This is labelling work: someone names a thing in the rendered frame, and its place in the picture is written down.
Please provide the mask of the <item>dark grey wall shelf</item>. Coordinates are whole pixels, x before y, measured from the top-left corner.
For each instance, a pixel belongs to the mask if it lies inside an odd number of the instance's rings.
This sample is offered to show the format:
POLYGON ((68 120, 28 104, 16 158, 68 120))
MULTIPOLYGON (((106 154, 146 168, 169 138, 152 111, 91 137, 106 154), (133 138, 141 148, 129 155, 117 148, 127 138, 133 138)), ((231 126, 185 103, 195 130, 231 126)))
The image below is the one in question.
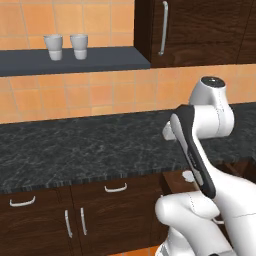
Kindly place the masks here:
POLYGON ((46 49, 0 51, 0 77, 149 69, 150 62, 133 46, 96 47, 77 60, 72 48, 62 50, 60 61, 46 49))

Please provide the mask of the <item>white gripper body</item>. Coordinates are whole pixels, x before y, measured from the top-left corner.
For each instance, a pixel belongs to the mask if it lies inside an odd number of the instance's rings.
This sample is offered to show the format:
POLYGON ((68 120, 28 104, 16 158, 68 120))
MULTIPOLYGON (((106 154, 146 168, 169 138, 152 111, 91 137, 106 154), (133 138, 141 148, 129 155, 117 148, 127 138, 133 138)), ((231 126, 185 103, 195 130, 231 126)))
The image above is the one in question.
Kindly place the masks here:
POLYGON ((166 141, 175 140, 176 136, 174 135, 171 127, 171 123, 167 122, 165 127, 162 130, 162 135, 166 141))

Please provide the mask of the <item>white cup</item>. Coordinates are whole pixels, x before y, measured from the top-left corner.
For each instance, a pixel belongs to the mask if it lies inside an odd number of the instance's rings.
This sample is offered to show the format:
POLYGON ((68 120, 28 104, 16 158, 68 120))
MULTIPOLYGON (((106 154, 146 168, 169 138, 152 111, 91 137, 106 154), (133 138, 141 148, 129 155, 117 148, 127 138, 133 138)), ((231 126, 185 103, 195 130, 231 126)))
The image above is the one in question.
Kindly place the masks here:
POLYGON ((86 34, 73 34, 70 41, 74 50, 74 55, 78 60, 84 60, 87 57, 88 36, 86 34))
POLYGON ((44 42, 48 49, 49 56, 53 61, 62 59, 63 38, 59 34, 45 35, 44 42))

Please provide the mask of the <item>narrow dark wood cupboard door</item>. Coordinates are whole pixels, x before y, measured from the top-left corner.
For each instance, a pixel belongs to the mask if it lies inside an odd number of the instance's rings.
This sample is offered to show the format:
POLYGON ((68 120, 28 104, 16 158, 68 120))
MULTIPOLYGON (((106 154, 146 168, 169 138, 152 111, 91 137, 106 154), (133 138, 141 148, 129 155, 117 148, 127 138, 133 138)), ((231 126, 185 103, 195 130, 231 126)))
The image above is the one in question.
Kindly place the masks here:
POLYGON ((256 64, 256 0, 252 2, 237 63, 256 64))

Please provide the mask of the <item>dark wood base cupboard door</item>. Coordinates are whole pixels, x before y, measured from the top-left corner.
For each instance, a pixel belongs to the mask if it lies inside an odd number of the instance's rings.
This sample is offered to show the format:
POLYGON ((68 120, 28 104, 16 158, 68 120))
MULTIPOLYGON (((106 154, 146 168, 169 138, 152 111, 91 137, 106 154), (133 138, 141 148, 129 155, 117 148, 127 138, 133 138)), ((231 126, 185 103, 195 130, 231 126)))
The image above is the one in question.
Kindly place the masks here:
POLYGON ((86 202, 75 206, 83 256, 108 256, 160 243, 150 199, 86 202), (84 208, 87 235, 84 236, 80 208, 84 208))
POLYGON ((0 256, 75 256, 65 213, 10 213, 0 218, 0 256))

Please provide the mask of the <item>open dark wood drawer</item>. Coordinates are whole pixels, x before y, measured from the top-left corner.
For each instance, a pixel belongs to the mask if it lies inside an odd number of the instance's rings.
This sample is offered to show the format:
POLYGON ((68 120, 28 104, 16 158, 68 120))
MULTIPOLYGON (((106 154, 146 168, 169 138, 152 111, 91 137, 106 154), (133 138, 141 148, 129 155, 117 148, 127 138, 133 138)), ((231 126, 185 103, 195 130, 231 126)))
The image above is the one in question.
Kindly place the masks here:
MULTIPOLYGON (((256 184, 256 160, 252 157, 230 163, 219 162, 215 167, 225 173, 245 178, 256 184)), ((196 185, 193 182, 187 182, 182 173, 182 170, 162 173, 161 187, 165 195, 197 190, 196 185)))

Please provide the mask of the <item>wide dark wood drawer front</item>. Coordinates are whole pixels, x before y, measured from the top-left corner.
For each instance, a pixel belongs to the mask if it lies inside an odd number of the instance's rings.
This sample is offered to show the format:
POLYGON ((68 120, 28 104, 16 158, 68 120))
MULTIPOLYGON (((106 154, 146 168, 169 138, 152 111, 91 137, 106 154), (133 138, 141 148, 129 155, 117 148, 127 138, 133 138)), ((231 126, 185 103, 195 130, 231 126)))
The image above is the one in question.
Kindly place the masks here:
POLYGON ((160 173, 155 173, 137 177, 72 185, 71 192, 75 205, 91 202, 93 200, 101 201, 105 198, 121 199, 125 196, 131 197, 133 195, 155 194, 157 190, 161 189, 161 177, 162 175, 160 173), (104 190, 104 186, 108 188, 120 188, 124 186, 124 183, 128 185, 125 191, 107 193, 104 190))

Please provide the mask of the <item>dark wood wall cupboard door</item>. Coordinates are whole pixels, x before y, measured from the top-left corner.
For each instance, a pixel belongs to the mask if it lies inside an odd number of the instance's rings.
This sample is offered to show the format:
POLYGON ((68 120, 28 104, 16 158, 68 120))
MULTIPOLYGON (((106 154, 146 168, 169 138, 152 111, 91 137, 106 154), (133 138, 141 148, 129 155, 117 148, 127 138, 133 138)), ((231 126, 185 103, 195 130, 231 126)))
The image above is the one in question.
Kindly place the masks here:
POLYGON ((151 64, 187 67, 234 64, 252 0, 166 0, 165 51, 161 47, 163 2, 154 1, 151 64))

